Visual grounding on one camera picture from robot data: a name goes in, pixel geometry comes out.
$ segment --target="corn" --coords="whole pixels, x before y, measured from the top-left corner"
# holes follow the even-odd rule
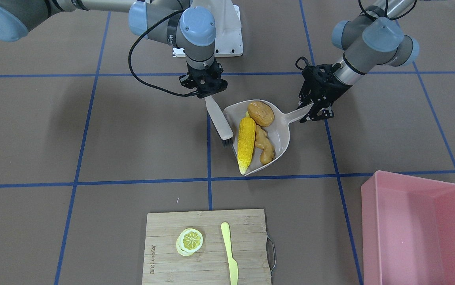
[[[238,166],[240,173],[245,174],[252,161],[252,153],[254,152],[254,140],[256,136],[256,122],[249,116],[247,112],[245,118],[240,121],[238,128]]]

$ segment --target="lemon slice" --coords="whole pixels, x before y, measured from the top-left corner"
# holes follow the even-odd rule
[[[176,243],[176,250],[179,254],[193,254],[203,245],[203,235],[197,229],[184,229],[184,231],[180,233]]]

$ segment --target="pink plastic bin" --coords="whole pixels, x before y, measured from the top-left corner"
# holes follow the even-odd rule
[[[377,171],[361,201],[365,285],[455,285],[455,184]]]

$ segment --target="cutting board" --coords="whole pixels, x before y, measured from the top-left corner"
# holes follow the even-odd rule
[[[264,209],[149,213],[143,285],[229,285],[222,222],[231,228],[238,285],[271,285]],[[203,245],[192,256],[181,256],[175,243],[187,228],[201,231]]]

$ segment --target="green knife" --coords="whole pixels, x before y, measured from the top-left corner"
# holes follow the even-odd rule
[[[224,245],[226,246],[229,279],[231,279],[231,285],[238,285],[238,263],[233,259],[233,251],[231,251],[231,231],[229,224],[223,222],[220,225],[220,229],[222,231],[222,238],[224,238]]]

